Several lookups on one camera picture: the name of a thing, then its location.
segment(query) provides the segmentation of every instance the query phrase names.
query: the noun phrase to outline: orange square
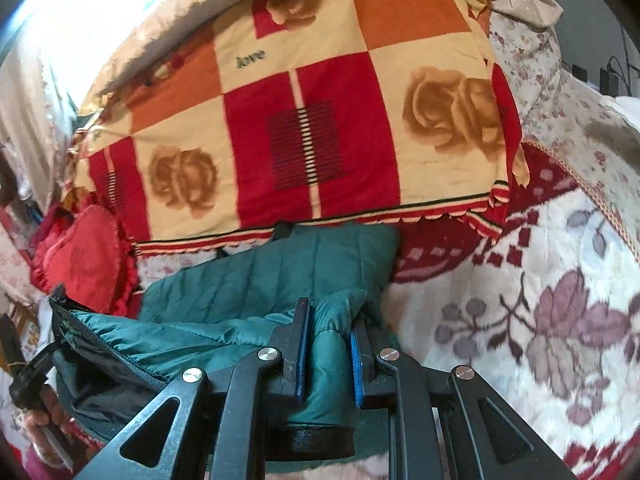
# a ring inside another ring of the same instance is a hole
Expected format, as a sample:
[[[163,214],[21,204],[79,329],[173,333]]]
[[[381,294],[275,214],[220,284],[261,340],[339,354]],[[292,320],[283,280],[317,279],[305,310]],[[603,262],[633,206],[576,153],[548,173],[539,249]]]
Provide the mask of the orange square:
[[[453,0],[353,1],[369,50],[469,30]]]
[[[220,95],[213,37],[213,27],[206,23],[165,64],[166,78],[147,70],[133,81],[126,98],[132,134]]]

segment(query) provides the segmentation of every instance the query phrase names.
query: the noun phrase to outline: red heart-shaped pillow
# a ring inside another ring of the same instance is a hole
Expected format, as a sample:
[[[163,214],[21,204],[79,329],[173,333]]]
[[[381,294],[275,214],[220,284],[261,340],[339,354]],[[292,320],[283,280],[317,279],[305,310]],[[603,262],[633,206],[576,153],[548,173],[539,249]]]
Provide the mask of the red heart-shaped pillow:
[[[108,209],[87,207],[44,257],[47,288],[63,283],[72,300],[95,312],[113,313],[127,288],[127,255],[119,235],[118,221]]]

